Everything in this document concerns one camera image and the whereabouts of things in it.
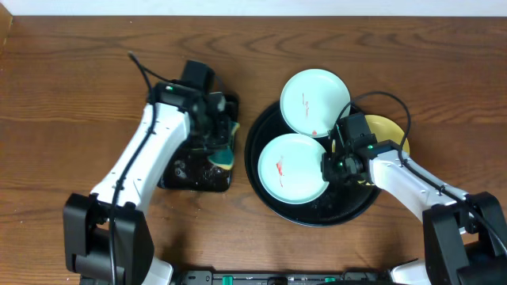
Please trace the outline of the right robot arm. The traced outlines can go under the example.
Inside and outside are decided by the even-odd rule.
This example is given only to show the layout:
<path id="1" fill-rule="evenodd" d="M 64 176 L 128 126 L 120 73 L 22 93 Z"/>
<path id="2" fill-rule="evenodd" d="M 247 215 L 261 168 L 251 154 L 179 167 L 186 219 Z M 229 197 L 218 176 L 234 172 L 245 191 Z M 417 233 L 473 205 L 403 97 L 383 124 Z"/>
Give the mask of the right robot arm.
<path id="1" fill-rule="evenodd" d="M 366 181 L 390 193 L 421 221 L 425 257 L 391 269 L 394 282 L 506 282 L 506 219 L 492 194 L 444 183 L 391 140 L 325 152 L 321 170 L 325 181 Z"/>

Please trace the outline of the yellow plate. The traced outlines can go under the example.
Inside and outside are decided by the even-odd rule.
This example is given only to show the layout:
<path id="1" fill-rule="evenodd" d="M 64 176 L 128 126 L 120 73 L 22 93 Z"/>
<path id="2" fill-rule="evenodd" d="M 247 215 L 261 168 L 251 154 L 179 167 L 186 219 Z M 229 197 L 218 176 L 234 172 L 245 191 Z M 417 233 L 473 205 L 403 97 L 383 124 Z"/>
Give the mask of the yellow plate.
<path id="1" fill-rule="evenodd" d="M 404 137 L 405 132 L 394 121 L 377 115 L 365 115 L 365 118 L 370 131 L 376 137 L 376 143 L 359 150 L 359 155 L 366 158 L 366 162 L 368 163 L 368 174 L 370 171 L 370 161 L 380 154 L 398 149 L 402 149 L 407 154 L 410 153 L 410 144 L 408 139 Z M 338 128 L 338 123 L 330 131 L 330 137 L 340 139 L 344 142 Z"/>

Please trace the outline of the light blue plate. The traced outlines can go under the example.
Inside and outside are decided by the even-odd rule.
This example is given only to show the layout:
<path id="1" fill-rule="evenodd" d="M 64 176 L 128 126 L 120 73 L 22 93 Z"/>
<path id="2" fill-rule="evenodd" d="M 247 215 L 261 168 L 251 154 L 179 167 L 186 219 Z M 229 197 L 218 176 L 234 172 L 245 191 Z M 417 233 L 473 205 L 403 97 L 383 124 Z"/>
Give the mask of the light blue plate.
<path id="1" fill-rule="evenodd" d="M 324 147 L 308 136 L 291 133 L 271 140 L 262 150 L 257 172 L 263 188 L 287 204 L 309 203 L 330 185 L 321 171 Z"/>
<path id="2" fill-rule="evenodd" d="M 349 90 L 336 74 L 308 69 L 287 81 L 280 95 L 280 111 L 293 131 L 322 138 L 328 135 L 339 114 L 349 114 L 349 102 Z"/>

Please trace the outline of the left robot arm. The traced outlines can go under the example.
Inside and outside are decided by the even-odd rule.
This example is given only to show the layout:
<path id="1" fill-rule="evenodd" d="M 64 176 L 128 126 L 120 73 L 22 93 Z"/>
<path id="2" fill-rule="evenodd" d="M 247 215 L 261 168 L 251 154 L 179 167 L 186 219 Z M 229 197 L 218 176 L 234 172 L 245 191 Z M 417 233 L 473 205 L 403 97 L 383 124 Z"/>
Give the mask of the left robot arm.
<path id="1" fill-rule="evenodd" d="M 146 213 L 166 170 L 181 158 L 207 162 L 196 190 L 231 183 L 238 99 L 207 85 L 159 82 L 149 88 L 135 134 L 87 196 L 73 193 L 63 207 L 67 269 L 83 284 L 168 284 L 173 266 L 158 259 Z"/>

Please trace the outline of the green yellow sponge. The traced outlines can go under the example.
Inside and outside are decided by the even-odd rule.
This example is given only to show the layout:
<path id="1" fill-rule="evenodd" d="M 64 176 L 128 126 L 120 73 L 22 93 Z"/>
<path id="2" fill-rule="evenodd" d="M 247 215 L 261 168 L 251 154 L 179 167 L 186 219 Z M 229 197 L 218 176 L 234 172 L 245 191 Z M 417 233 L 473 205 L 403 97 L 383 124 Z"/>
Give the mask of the green yellow sponge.
<path id="1" fill-rule="evenodd" d="M 224 170 L 231 170 L 234 166 L 234 139 L 239 129 L 238 122 L 231 122 L 231 136 L 229 143 L 224 150 L 218 150 L 214 154 L 208 156 L 208 161 L 216 167 Z"/>

